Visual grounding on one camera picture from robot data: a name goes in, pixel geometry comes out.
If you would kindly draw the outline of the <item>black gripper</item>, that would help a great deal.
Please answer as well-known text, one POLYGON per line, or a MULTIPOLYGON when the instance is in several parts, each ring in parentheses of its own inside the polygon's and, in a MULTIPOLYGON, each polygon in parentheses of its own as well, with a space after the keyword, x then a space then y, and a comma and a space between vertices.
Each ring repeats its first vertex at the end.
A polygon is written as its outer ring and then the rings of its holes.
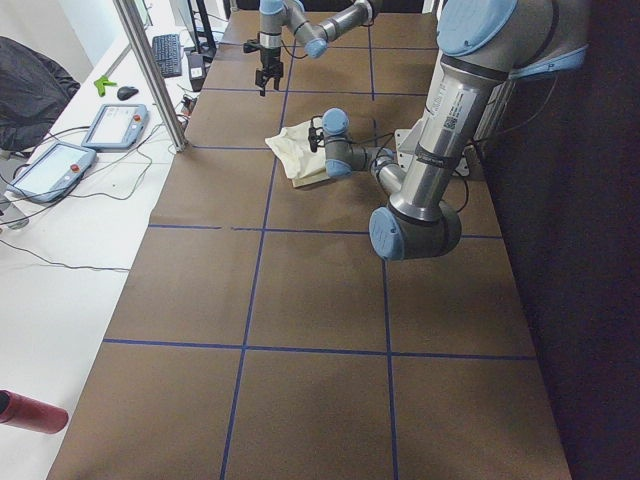
POLYGON ((283 77, 283 63, 281 61, 281 48, 267 48, 261 46, 260 49, 261 68, 255 72, 255 85, 260 96, 266 95, 267 77, 272 76, 273 88, 280 90, 280 82, 283 77))

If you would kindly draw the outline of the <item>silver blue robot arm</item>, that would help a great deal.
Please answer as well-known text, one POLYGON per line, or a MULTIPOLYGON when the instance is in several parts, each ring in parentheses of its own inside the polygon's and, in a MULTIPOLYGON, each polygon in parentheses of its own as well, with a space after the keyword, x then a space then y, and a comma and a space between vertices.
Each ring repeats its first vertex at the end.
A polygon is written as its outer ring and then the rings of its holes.
POLYGON ((266 95, 271 79, 274 89, 279 89, 284 74, 281 61, 282 29, 287 28, 294 39, 303 46, 311 58, 319 58, 328 45, 346 32, 371 24, 382 9, 381 1, 353 1, 346 9, 313 24, 307 18, 301 1, 261 1, 259 3, 260 28, 256 39, 247 40, 245 53, 258 51, 261 67, 255 73, 255 85, 259 94, 266 95))
POLYGON ((442 196, 473 139, 492 91, 508 80, 580 67, 587 49, 588 1, 449 1, 437 26, 442 55, 422 118, 407 140, 402 169, 391 151, 355 148, 339 108, 322 117, 325 167, 332 178, 368 171, 388 193, 369 220, 369 237, 385 260, 432 258, 461 237, 455 209, 442 196))

